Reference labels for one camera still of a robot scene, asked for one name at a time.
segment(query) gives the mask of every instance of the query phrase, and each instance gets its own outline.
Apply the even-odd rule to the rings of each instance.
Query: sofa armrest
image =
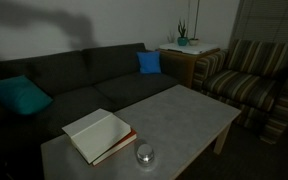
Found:
[[[288,79],[275,102],[271,116],[264,127],[261,139],[274,144],[288,126]]]
[[[221,50],[196,61],[192,89],[200,91],[203,81],[223,68],[227,54],[227,50]]]

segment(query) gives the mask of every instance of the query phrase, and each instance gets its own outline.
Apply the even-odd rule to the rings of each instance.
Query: sofa cushion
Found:
[[[140,62],[140,72],[143,74],[161,73],[160,67],[160,52],[138,52]]]
[[[52,98],[25,76],[0,80],[0,103],[14,113],[34,114],[51,102]]]
[[[288,44],[234,40],[230,46],[227,69],[273,79],[288,74]]]
[[[107,80],[94,86],[112,100],[118,109],[176,85],[177,80],[164,74],[139,72]]]
[[[202,88],[268,112],[281,87],[282,85],[275,80],[232,70],[222,70],[206,79]]]
[[[0,79],[20,75],[51,96],[91,84],[80,51],[0,62]]]
[[[62,127],[99,109],[112,111],[113,103],[94,87],[85,87],[54,96],[53,103],[34,119],[39,136],[54,138],[64,133]]]
[[[136,52],[145,52],[143,43],[85,49],[82,51],[89,78],[98,83],[140,69]]]

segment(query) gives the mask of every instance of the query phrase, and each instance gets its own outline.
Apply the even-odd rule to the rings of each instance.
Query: potted plant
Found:
[[[180,37],[177,38],[177,43],[179,46],[186,46],[188,39],[185,37],[186,27],[185,27],[185,20],[182,24],[181,20],[179,20],[177,26],[178,32],[180,33]]]
[[[196,16],[195,16],[195,27],[194,27],[194,37],[190,38],[190,40],[189,40],[189,44],[191,46],[196,46],[197,43],[198,43],[198,39],[195,36],[196,36],[196,25],[197,25],[199,7],[200,7],[200,0],[197,1]]]

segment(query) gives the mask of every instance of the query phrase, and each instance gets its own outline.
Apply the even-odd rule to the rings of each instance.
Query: gray sofa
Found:
[[[145,51],[137,43],[0,62],[0,79],[25,75],[53,99],[37,114],[8,112],[0,121],[0,168],[15,179],[40,179],[40,144],[62,135],[63,126],[98,108],[114,112],[176,85],[166,74],[139,72],[136,52]],[[167,63],[161,65],[162,72],[169,71]]]

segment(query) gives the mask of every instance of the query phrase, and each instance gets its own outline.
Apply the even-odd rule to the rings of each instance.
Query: window blinds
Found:
[[[232,38],[288,43],[288,0],[241,0]]]

